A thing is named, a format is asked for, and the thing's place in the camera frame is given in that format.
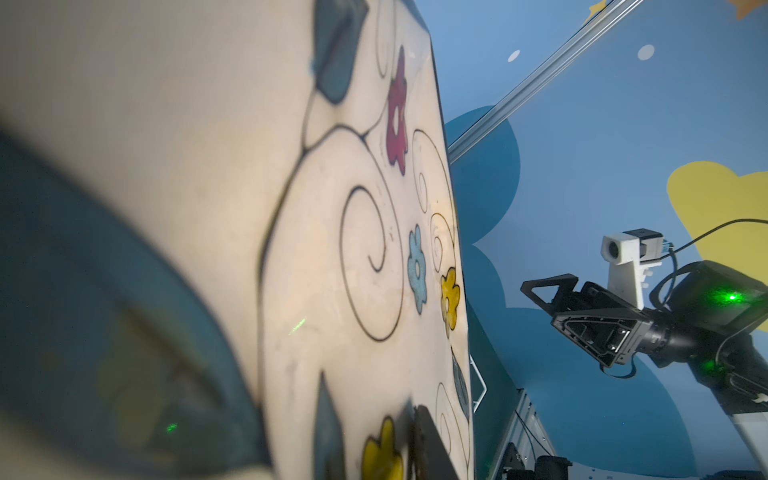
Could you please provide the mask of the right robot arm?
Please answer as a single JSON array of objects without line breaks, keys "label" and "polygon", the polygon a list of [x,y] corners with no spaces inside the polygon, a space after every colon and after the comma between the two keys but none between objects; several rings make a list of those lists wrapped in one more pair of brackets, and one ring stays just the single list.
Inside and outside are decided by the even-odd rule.
[{"label": "right robot arm", "polygon": [[674,267],[645,306],[572,274],[528,280],[521,291],[602,371],[632,365],[638,354],[659,368],[687,365],[767,467],[767,361],[752,338],[767,319],[764,283],[702,260]]}]

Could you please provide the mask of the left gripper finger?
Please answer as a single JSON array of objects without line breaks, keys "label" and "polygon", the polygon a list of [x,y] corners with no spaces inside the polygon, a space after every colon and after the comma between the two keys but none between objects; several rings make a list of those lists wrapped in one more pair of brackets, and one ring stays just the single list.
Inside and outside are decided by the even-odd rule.
[{"label": "left gripper finger", "polygon": [[410,478],[449,480],[458,476],[437,427],[424,405],[414,408],[410,434]]}]

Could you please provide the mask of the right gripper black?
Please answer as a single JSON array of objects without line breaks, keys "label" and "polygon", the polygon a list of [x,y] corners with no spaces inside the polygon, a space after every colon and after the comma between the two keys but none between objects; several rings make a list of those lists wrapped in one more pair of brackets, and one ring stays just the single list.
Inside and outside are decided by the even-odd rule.
[{"label": "right gripper black", "polygon": [[579,292],[586,307],[564,312],[572,303],[577,283],[575,275],[563,274],[524,281],[520,290],[541,310],[555,315],[552,326],[603,368],[626,365],[640,349],[653,321],[593,282],[587,282]]}]

